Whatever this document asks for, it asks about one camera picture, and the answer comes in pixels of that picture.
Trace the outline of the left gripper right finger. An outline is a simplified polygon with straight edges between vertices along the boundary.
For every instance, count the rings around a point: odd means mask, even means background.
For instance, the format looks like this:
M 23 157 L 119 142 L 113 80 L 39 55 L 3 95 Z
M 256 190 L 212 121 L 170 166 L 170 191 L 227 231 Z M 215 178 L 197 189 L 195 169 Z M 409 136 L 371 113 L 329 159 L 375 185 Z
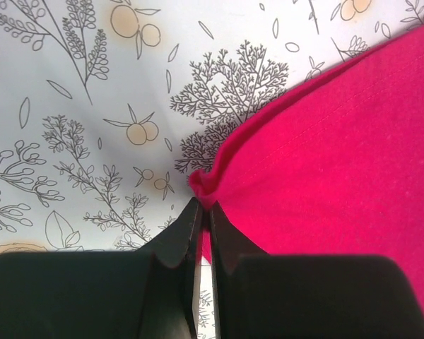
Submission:
M 217 338 L 424 338 L 406 275 L 383 256 L 266 253 L 210 209 Z

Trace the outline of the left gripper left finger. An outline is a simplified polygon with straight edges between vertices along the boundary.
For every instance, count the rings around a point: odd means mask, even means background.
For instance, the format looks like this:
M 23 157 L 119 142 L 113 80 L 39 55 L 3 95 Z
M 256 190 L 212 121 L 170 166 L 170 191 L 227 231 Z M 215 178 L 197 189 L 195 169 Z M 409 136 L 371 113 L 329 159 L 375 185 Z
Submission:
M 136 251 L 0 254 L 0 338 L 195 338 L 203 216 Z

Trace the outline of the magenta red t-shirt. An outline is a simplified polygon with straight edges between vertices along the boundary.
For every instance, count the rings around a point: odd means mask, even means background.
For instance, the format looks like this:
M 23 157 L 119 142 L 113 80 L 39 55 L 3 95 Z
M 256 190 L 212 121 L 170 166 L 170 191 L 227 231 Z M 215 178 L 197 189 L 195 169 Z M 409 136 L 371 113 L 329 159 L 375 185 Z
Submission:
M 424 311 L 424 25 L 282 95 L 189 184 L 270 254 L 381 254 Z

